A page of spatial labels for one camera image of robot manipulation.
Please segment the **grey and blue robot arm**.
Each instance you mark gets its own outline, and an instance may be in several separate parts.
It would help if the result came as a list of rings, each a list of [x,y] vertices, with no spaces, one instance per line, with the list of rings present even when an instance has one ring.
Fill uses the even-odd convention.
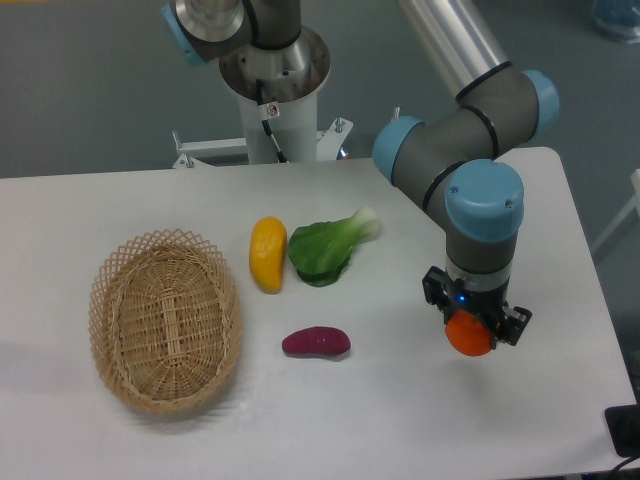
[[[471,353],[515,345],[531,314],[507,300],[524,215],[524,186],[500,162],[559,114],[554,84],[516,71],[469,1],[404,1],[401,9],[433,59],[457,109],[428,125],[396,116],[378,134],[373,160],[443,231],[446,266],[422,281],[443,314],[450,343]],[[192,65],[217,61],[242,109],[253,164],[316,161],[316,96],[328,77],[324,41],[301,22],[296,1],[170,1],[163,18]]]

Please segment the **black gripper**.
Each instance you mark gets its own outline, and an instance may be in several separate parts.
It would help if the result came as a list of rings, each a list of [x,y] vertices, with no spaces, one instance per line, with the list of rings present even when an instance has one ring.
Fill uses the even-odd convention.
[[[507,304],[508,285],[509,280],[490,289],[474,286],[462,278],[452,279],[437,266],[431,266],[422,279],[426,302],[444,320],[459,309],[478,316],[489,327],[493,349],[500,343],[515,346],[532,318],[530,310]]]

